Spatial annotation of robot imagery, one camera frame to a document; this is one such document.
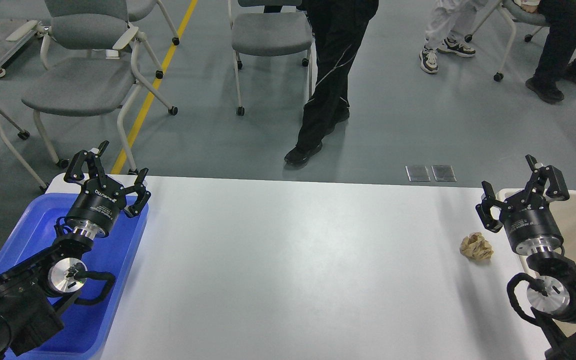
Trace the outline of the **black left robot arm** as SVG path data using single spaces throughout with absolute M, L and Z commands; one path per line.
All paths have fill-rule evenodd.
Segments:
M 41 346 L 64 329 L 61 317 L 70 306 L 97 305 L 114 288 L 116 276 L 89 269 L 83 256 L 94 239 L 109 236 L 121 212 L 140 216 L 151 192 L 144 183 L 148 168 L 137 171 L 132 186 L 105 173 L 108 144 L 74 155 L 64 180 L 81 190 L 55 220 L 52 244 L 0 274 L 0 360 L 8 350 L 20 356 Z

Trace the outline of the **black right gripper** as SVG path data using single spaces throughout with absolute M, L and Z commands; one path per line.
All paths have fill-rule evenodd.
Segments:
M 569 200 L 569 189 L 558 168 L 543 165 L 530 154 L 525 159 L 532 174 L 524 195 L 514 193 L 502 202 L 496 198 L 492 185 L 482 181 L 483 195 L 475 210 L 487 230 L 492 233 L 505 230 L 510 248 L 517 255 L 553 252 L 562 247 L 563 236 L 548 202 Z M 513 210 L 507 209 L 506 203 Z M 492 208 L 501 210 L 499 219 L 493 217 Z

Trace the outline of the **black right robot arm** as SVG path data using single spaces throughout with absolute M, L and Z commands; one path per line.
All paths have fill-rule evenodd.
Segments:
M 547 360 L 576 360 L 576 263 L 557 249 L 564 238 L 550 204 L 570 198 L 562 171 L 525 157 L 531 176 L 524 189 L 499 200 L 492 185 L 482 182 L 483 195 L 475 207 L 485 229 L 505 230 L 510 248 L 525 256 L 537 276 L 521 272 L 506 285 L 512 309 L 539 327 L 550 348 Z

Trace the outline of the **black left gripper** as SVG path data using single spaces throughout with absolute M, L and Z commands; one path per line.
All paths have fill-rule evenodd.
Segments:
M 96 152 L 81 150 L 76 153 L 63 179 L 67 183 L 83 183 L 83 165 L 87 165 L 89 180 L 83 183 L 80 194 L 65 216 L 65 223 L 72 229 L 96 228 L 95 235 L 100 238 L 110 234 L 121 210 L 128 218 L 134 218 L 143 212 L 151 198 L 151 192 L 144 184 L 148 168 L 140 170 L 134 184 L 129 187 L 106 175 L 101 156 L 109 143 L 107 140 L 100 143 Z M 137 198 L 133 204 L 127 205 L 126 196 L 132 193 L 136 193 Z

